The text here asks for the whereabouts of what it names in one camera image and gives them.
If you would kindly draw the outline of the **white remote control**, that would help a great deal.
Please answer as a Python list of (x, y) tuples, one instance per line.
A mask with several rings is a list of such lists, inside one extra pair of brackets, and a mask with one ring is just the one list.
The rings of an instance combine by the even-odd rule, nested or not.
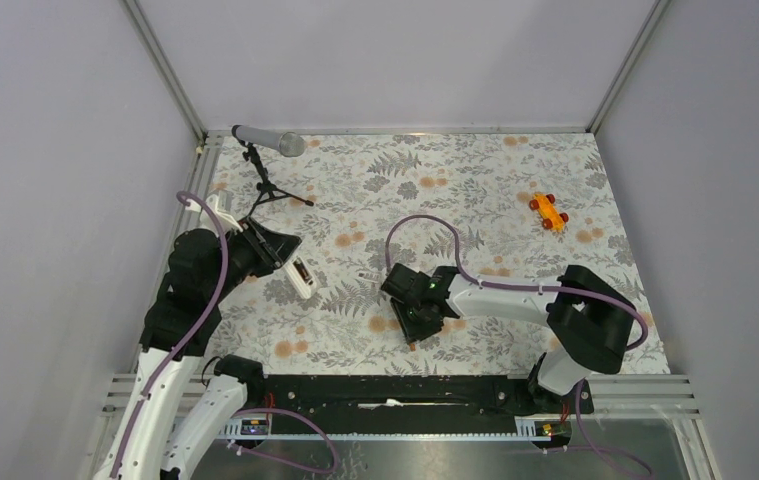
[(283, 270), (297, 294), (304, 300), (310, 299), (317, 291), (316, 276), (307, 263), (299, 256), (289, 259)]

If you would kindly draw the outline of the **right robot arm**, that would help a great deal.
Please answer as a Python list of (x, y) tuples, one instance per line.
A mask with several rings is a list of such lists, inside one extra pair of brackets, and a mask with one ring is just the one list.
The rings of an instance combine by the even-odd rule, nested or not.
[(579, 265), (552, 279), (520, 284), (474, 278), (454, 266), (426, 274), (395, 264), (380, 289), (407, 343), (436, 335), (447, 319), (495, 317), (548, 328), (560, 345), (536, 363), (528, 386), (530, 402), (544, 412), (562, 405), (588, 375), (619, 373), (637, 323), (634, 306)]

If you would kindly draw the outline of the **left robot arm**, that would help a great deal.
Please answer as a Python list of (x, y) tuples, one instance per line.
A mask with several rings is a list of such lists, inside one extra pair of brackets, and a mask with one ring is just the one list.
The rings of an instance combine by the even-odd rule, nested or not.
[(164, 449), (185, 387), (222, 320), (219, 303), (249, 277), (274, 273), (302, 240), (251, 218), (224, 235), (180, 234), (144, 318), (136, 380), (98, 479), (159, 479)]

